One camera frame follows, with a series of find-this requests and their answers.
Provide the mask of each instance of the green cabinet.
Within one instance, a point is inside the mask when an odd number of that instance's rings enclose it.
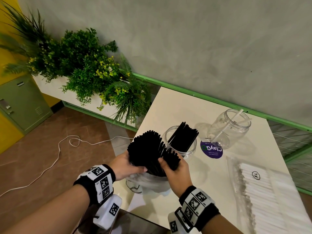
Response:
[[[24,134],[53,114],[30,75],[0,85],[0,110]]]

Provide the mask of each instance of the hand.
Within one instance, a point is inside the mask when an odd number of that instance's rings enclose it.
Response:
[[[177,153],[178,157],[181,159],[178,168],[173,171],[170,169],[168,164],[163,158],[159,158],[162,169],[165,171],[169,185],[172,191],[180,198],[180,196],[185,192],[185,190],[192,186],[190,170],[188,168],[188,163],[184,160],[181,154]]]
[[[144,173],[147,171],[145,167],[136,167],[130,164],[128,151],[119,154],[113,161],[108,164],[113,169],[116,181],[120,181],[131,174]]]

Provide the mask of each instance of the floor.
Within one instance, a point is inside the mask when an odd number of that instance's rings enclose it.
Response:
[[[116,135],[134,137],[135,132],[64,107],[1,154],[0,194],[36,179],[56,160],[57,145],[68,135],[97,143]],[[120,137],[97,145],[81,142],[79,147],[69,145],[68,139],[61,142],[60,158],[51,169],[31,186],[0,198],[0,233],[70,188],[81,172],[110,162],[129,143],[130,139]]]

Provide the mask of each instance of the plastic jar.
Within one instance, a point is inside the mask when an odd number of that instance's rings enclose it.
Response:
[[[237,112],[237,110],[228,109],[217,117],[216,121],[207,131],[207,138],[210,142],[216,142],[222,149],[228,149],[246,135],[252,124],[251,120],[242,112],[232,121],[231,118],[233,118]]]
[[[193,153],[195,153],[196,151],[196,145],[197,145],[197,141],[196,139],[194,140],[193,144],[190,146],[189,150],[187,152],[181,152],[181,151],[178,151],[176,149],[174,149],[173,147],[171,147],[171,145],[169,145],[169,142],[168,140],[170,139],[170,137],[173,135],[173,133],[177,130],[179,126],[172,126],[170,127],[168,130],[166,130],[166,132],[163,134],[163,141],[166,145],[166,147],[168,148],[172,148],[172,150],[178,152],[179,154],[182,155],[182,157],[184,158],[188,158],[190,157]]]

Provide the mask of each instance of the concrete wall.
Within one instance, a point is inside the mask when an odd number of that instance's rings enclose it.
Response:
[[[95,28],[134,72],[312,126],[312,0],[19,0]]]

